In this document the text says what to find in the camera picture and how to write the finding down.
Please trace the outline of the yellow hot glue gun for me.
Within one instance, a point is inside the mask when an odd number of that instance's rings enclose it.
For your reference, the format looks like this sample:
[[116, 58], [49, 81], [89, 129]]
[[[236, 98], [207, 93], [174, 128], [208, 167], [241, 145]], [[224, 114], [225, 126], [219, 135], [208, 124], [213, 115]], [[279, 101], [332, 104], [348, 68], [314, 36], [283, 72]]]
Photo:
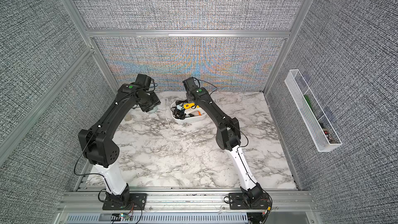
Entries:
[[196, 109], [196, 107], [197, 107], [197, 105], [195, 103], [189, 103], [188, 100], [177, 100], [175, 102], [175, 105], [178, 110]]

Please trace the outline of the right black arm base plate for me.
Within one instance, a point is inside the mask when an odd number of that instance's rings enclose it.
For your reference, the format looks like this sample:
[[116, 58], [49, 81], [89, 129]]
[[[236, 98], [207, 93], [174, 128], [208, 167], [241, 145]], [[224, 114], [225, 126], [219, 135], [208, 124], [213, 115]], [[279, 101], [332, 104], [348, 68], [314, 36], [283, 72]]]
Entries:
[[263, 209], [270, 210], [272, 208], [272, 198], [266, 192], [260, 193], [259, 196], [248, 196], [244, 193], [229, 193], [228, 204], [232, 210], [242, 209]]

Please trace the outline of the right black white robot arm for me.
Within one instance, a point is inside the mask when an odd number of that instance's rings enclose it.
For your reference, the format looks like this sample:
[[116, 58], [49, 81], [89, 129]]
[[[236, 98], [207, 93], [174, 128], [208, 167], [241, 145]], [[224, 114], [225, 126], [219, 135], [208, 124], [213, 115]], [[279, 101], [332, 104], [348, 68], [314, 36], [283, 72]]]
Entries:
[[187, 98], [202, 108], [216, 126], [216, 142], [230, 157], [246, 204], [264, 200], [264, 190], [252, 174], [243, 153], [239, 121], [225, 114], [203, 87], [187, 89]]

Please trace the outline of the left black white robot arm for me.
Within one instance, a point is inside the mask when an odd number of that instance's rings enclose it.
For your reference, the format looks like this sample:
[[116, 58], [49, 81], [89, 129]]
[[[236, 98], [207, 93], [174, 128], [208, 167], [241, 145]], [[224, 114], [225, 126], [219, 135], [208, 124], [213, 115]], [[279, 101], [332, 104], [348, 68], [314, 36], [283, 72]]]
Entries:
[[128, 184], [119, 169], [120, 148], [113, 141], [116, 130], [134, 107], [138, 106], [145, 113], [157, 108], [160, 100], [154, 92], [156, 86], [152, 80], [122, 85], [103, 116], [92, 127], [82, 129], [78, 134], [82, 155], [97, 170], [96, 175], [103, 178], [110, 197], [123, 198], [128, 191]]

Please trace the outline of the white pink glue gun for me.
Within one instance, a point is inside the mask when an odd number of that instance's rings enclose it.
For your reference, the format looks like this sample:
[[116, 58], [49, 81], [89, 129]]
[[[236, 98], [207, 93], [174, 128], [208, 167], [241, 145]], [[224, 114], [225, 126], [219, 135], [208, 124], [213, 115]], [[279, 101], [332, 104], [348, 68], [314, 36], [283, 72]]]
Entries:
[[201, 111], [199, 111], [199, 110], [196, 110], [196, 109], [188, 109], [188, 110], [185, 110], [185, 115], [186, 115], [186, 117], [188, 118], [191, 118], [191, 117], [199, 117], [199, 116], [202, 116], [202, 113], [201, 113]]

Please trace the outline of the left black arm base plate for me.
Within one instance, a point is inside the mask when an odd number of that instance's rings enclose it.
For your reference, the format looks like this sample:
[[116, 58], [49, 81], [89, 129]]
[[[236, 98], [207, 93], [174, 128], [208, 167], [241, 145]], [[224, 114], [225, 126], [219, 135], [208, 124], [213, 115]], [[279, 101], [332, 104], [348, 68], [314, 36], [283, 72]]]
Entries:
[[131, 208], [144, 210], [147, 202], [147, 194], [130, 193], [127, 200], [122, 200], [119, 197], [110, 197], [106, 194], [103, 202], [102, 210], [104, 211], [121, 211]]

